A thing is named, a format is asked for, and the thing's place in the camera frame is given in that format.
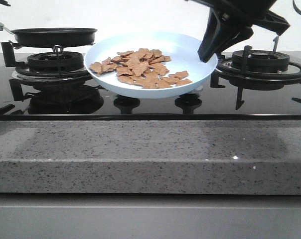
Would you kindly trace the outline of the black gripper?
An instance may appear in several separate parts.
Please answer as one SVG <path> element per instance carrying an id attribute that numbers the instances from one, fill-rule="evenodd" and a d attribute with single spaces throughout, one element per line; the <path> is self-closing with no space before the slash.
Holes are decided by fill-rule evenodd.
<path id="1" fill-rule="evenodd" d="M 244 26 L 232 30 L 229 23 L 222 19 L 227 15 L 244 25 L 257 25 L 282 35 L 290 24 L 287 20 L 270 11 L 274 0 L 198 0 L 197 3 L 210 8 L 207 28 L 198 48 L 202 62 L 221 53 L 229 47 L 249 39 L 253 35 L 251 27 Z"/>

